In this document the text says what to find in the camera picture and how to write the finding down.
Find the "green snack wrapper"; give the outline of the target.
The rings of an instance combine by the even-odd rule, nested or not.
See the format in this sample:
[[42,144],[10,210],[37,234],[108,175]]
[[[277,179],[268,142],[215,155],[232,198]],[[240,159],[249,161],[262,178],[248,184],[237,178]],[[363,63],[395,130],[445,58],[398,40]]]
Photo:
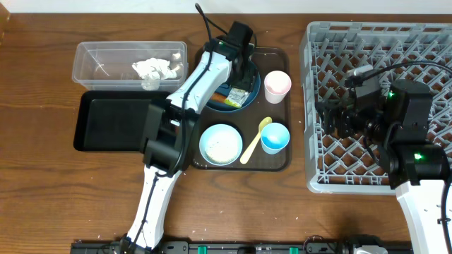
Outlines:
[[224,100],[226,105],[229,105],[234,108],[241,108],[245,101],[248,99],[250,92],[246,90],[241,90],[238,88],[232,88],[230,90],[229,95]]

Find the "pink plastic cup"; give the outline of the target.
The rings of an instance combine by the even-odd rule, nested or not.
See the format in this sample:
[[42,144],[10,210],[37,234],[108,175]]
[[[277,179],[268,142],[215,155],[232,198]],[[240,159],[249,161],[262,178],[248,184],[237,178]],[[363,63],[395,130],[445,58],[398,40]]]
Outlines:
[[271,71],[264,78],[265,98],[271,104],[282,102],[292,86],[291,78],[283,71]]

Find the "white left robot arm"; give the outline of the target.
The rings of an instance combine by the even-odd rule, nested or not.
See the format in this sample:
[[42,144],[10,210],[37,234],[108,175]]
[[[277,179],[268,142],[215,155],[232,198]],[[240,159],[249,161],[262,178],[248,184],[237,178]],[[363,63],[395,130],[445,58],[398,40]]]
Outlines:
[[120,253],[151,253],[160,243],[174,185],[191,163],[199,116],[221,85],[254,86],[256,72],[249,62],[255,46],[253,30],[233,22],[206,42],[197,67],[176,92],[148,105],[140,147],[143,191],[133,225],[119,242]]

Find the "orange carrot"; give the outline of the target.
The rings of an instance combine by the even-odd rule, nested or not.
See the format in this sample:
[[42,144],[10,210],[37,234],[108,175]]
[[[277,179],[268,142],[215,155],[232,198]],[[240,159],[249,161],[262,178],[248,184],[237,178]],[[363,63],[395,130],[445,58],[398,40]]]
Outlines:
[[212,97],[210,98],[210,100],[211,101],[214,101],[214,102],[219,102],[219,103],[225,103],[225,100],[227,99],[227,97],[226,96],[224,96],[224,95],[221,95],[221,94],[219,94],[219,93],[214,93],[213,95],[212,95]]

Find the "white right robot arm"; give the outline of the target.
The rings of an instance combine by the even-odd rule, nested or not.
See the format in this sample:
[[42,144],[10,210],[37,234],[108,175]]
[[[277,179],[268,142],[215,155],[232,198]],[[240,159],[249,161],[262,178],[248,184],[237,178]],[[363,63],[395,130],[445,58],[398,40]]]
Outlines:
[[364,81],[349,91],[342,101],[315,103],[324,132],[361,134],[364,145],[375,144],[378,152],[371,157],[388,174],[414,253],[450,253],[451,166],[444,149],[427,139],[429,87],[396,80],[382,95],[379,84]]

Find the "light blue plastic cup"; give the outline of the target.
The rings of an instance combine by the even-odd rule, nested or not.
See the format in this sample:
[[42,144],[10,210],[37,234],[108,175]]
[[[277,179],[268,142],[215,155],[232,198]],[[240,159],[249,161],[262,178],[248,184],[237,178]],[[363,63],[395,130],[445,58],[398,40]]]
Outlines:
[[269,155],[279,153],[290,142],[290,132],[281,123],[270,123],[261,131],[261,146]]

